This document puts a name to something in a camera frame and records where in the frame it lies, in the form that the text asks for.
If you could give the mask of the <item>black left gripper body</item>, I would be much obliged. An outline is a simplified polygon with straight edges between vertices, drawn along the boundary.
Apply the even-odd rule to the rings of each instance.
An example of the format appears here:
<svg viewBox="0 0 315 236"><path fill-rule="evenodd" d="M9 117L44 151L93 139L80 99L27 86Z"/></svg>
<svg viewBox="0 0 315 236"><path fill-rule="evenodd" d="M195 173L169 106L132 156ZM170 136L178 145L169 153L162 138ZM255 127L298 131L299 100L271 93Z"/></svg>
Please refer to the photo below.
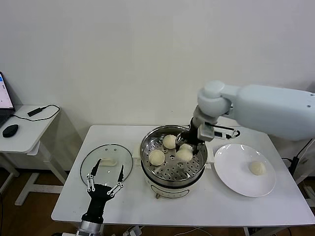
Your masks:
<svg viewBox="0 0 315 236"><path fill-rule="evenodd" d="M91 223L103 223L105 204L113 198L110 194L107 194L112 187L102 184L95 184L94 187L95 191L88 192L91 200L88 210L82 215L81 220Z"/></svg>

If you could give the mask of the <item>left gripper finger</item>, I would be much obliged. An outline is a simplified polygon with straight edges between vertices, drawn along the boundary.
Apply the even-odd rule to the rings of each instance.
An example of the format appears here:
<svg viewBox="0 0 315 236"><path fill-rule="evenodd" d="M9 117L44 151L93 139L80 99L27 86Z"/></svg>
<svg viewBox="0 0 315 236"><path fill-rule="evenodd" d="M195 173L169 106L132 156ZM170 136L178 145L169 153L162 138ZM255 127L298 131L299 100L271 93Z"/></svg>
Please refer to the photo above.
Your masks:
<svg viewBox="0 0 315 236"><path fill-rule="evenodd" d="M101 162L101 159L99 159L97 161L97 163L94 165L94 167L92 168L91 172L87 174L86 179L87 179L87 191L88 192L94 192L95 191L95 181L94 181L94 177L97 174L98 168L99 168L99 164Z"/></svg>
<svg viewBox="0 0 315 236"><path fill-rule="evenodd" d="M121 167L116 185L107 192L107 195L114 197L124 187L123 180L124 180L124 165L122 165Z"/></svg>

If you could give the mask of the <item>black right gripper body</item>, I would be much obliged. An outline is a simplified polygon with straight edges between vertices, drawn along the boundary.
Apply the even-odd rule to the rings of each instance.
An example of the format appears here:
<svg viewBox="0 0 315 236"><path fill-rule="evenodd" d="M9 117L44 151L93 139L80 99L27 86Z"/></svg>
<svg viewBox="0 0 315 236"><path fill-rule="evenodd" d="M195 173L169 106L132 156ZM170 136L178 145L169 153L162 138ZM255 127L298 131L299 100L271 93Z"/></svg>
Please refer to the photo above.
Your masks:
<svg viewBox="0 0 315 236"><path fill-rule="evenodd" d="M194 146L202 145L204 142L198 139L197 135L198 135L198 127L196 127L193 124L193 118L192 118L189 124L189 130L182 132L183 142L185 144L194 145Z"/></svg>

